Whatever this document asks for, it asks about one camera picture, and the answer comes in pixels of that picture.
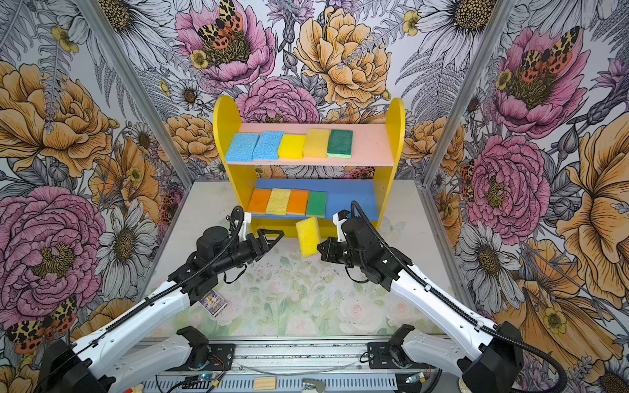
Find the small yellow sponge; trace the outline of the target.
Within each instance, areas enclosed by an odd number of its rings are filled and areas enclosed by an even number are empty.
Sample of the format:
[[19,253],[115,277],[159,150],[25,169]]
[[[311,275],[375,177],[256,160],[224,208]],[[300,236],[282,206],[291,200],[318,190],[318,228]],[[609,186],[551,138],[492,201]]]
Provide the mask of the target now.
[[303,219],[296,223],[296,232],[301,257],[306,258],[318,253],[317,247],[321,243],[319,221],[316,217]]

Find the textured yellow sponge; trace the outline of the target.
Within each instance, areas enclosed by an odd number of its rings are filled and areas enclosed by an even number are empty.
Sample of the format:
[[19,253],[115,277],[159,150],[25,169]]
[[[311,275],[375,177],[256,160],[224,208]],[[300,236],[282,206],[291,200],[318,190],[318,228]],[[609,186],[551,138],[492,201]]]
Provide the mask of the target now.
[[291,194],[291,189],[273,188],[265,208],[265,214],[285,216],[287,214]]

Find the orange sponge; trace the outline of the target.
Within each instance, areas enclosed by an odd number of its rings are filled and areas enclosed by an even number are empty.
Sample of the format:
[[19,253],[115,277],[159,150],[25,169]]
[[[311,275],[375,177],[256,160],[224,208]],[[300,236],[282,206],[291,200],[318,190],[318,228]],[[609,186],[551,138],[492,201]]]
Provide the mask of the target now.
[[246,211],[253,215],[265,215],[271,194],[271,189],[255,188]]

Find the yellow sponge green backing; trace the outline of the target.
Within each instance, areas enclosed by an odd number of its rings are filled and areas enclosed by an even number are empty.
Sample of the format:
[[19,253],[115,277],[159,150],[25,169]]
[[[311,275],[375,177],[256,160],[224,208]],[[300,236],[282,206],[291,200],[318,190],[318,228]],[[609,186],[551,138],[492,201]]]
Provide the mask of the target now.
[[327,193],[310,191],[306,205],[306,216],[324,218],[326,215]]

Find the tan yellow sponge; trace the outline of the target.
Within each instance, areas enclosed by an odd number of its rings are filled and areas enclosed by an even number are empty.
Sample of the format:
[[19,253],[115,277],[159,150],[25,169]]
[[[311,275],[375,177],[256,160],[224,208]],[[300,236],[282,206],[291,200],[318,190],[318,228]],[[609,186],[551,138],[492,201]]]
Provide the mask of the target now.
[[288,200],[287,215],[305,216],[309,196],[308,190],[293,189]]

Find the bright yellow sponge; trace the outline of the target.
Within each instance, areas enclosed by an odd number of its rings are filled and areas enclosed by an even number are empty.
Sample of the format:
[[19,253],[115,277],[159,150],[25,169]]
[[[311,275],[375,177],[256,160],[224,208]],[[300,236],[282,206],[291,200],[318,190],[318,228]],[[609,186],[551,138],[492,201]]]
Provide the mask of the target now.
[[304,134],[284,134],[278,148],[278,158],[282,160],[301,160],[305,143],[306,135]]

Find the large blue sponge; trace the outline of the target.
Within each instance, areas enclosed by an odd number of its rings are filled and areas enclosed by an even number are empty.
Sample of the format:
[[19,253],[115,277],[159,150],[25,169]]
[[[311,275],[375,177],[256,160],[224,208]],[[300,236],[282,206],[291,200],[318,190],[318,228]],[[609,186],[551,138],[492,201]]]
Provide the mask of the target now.
[[225,159],[227,162],[251,162],[259,134],[237,133],[234,135]]

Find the rounded yellow sponge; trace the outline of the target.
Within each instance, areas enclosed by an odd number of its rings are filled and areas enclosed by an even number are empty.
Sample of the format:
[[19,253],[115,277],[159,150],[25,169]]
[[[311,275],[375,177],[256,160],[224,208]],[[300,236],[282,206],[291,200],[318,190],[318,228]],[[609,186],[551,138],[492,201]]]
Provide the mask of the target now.
[[323,160],[328,157],[329,129],[309,129],[303,148],[303,157]]

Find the dark green sponge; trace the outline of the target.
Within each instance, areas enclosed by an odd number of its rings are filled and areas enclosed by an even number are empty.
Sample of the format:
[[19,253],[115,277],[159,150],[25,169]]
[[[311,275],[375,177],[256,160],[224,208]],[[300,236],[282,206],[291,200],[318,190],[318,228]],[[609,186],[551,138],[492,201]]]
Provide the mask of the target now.
[[352,157],[353,132],[351,130],[333,129],[329,136],[327,156],[349,159]]

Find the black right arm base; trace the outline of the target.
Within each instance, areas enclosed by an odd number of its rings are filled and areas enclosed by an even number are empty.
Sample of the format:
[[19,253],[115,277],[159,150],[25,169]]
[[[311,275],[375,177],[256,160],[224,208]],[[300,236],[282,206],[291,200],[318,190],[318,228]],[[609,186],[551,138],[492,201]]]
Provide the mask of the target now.
[[419,368],[400,346],[392,346],[389,342],[369,342],[367,358],[370,369],[409,369]]

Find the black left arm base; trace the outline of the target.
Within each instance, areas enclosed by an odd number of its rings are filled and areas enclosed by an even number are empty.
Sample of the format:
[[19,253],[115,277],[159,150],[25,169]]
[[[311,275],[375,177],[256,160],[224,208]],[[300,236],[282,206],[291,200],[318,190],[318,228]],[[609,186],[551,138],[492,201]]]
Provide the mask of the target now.
[[234,344],[196,345],[184,364],[191,371],[229,371],[234,360]]

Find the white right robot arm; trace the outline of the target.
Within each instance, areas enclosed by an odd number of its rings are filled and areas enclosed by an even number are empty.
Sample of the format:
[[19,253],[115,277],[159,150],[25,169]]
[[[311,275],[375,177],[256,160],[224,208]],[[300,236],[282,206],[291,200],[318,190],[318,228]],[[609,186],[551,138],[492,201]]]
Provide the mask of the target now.
[[337,237],[318,245],[323,261],[357,268],[429,317],[445,333],[432,337],[404,324],[388,342],[385,360],[398,368],[426,364],[462,378],[472,392],[508,392],[524,365],[523,351],[493,337],[490,319],[443,293],[411,259],[386,245],[372,224],[349,211],[335,214]]

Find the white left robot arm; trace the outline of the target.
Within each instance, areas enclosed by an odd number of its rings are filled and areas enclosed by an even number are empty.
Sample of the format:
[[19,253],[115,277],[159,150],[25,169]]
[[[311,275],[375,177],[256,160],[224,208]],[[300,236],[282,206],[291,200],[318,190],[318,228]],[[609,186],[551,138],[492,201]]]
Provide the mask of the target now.
[[283,238],[281,230],[260,229],[240,238],[237,230],[215,226],[197,240],[185,263],[142,302],[72,344],[56,342],[44,352],[37,392],[106,392],[121,385],[115,365],[159,325],[201,301],[219,275],[261,260]]

